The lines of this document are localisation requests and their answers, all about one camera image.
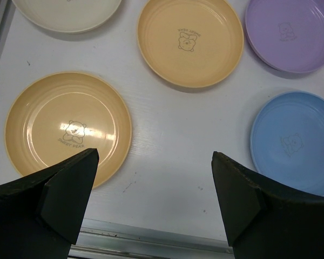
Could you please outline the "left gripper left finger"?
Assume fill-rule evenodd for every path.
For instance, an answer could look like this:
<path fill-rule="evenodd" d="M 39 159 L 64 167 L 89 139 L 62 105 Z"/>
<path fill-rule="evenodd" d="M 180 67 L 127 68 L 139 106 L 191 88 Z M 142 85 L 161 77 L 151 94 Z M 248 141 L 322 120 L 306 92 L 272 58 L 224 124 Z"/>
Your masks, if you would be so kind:
<path fill-rule="evenodd" d="M 67 258 L 76 244 L 99 163 L 88 148 L 0 185 L 0 258 Z"/>

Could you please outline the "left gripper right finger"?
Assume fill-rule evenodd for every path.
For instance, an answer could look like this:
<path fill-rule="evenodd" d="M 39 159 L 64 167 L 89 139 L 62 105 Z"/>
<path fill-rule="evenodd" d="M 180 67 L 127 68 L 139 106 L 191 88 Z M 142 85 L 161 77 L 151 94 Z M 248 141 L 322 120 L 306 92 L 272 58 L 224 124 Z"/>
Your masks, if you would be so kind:
<path fill-rule="evenodd" d="M 212 174 L 235 258 L 324 258 L 324 197 L 254 172 L 221 152 Z"/>

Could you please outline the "blue plate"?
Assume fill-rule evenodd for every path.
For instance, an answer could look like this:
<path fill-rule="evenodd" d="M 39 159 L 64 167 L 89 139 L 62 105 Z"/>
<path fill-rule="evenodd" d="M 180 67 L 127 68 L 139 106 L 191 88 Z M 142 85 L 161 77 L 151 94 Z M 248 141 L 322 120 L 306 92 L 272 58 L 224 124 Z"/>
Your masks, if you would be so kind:
<path fill-rule="evenodd" d="M 285 92 L 257 114 L 250 134 L 258 173 L 286 186 L 324 196 L 324 99 Z"/>

